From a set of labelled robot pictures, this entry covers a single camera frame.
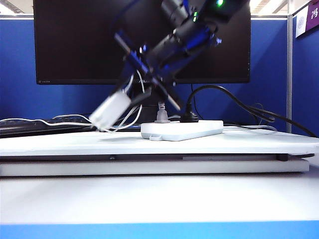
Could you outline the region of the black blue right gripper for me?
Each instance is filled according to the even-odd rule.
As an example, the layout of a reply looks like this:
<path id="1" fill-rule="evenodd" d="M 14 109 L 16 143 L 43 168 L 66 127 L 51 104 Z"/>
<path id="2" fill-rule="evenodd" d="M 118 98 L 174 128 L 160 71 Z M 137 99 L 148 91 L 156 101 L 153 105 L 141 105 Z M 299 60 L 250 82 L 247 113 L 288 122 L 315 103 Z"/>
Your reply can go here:
<path id="1" fill-rule="evenodd" d="M 131 40 L 123 31 L 118 31 L 114 35 L 114 39 L 125 51 L 124 67 L 118 77 L 118 81 L 114 91 L 120 91 L 122 86 L 126 84 L 130 77 L 140 71 L 144 74 L 144 79 L 149 83 L 149 87 L 142 91 L 140 88 L 133 89 L 133 97 L 131 98 L 130 107 L 141 105 L 146 99 L 153 98 L 158 102 L 168 100 L 177 110 L 181 109 L 181 100 L 173 91 L 172 86 L 165 82 L 165 75 L 156 71 L 156 69 L 147 62 L 146 58 L 140 58 L 137 51 L 133 49 Z"/>

